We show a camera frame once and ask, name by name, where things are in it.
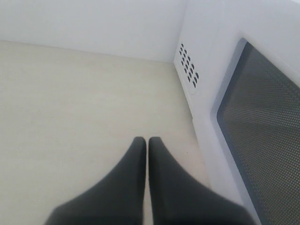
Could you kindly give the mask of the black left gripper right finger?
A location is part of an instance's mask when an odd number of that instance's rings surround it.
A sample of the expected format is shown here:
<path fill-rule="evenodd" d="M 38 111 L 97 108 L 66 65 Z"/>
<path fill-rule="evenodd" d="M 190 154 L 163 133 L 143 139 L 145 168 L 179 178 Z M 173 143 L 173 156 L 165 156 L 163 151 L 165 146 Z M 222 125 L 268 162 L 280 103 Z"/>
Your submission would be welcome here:
<path fill-rule="evenodd" d="M 253 225 L 247 210 L 194 179 L 160 137 L 149 139 L 149 187 L 155 225 Z"/>

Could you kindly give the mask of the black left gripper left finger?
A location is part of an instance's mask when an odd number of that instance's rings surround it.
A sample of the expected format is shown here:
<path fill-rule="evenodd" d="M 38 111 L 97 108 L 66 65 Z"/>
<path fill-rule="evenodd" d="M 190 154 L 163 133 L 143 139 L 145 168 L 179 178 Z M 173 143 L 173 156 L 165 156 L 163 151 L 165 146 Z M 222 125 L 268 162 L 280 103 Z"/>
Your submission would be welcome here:
<path fill-rule="evenodd" d="M 141 225 L 146 141 L 135 137 L 119 163 L 96 185 L 58 206 L 47 225 Z"/>

